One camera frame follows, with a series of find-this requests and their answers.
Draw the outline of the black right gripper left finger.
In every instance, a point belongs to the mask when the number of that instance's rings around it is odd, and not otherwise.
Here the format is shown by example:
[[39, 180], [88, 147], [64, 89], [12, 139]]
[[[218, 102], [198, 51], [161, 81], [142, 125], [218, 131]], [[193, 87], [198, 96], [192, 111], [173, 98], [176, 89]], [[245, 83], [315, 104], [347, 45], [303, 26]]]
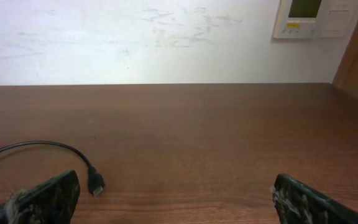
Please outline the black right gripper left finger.
[[68, 170], [30, 189], [13, 194], [0, 205], [0, 223], [70, 223], [80, 185], [76, 172]]

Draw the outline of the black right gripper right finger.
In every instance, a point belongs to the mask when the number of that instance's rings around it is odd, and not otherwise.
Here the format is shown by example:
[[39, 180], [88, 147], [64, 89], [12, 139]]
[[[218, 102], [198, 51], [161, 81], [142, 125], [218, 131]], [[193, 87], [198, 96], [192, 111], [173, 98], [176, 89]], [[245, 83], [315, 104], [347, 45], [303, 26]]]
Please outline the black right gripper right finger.
[[287, 174], [278, 174], [272, 200], [281, 224], [358, 224], [358, 212]]

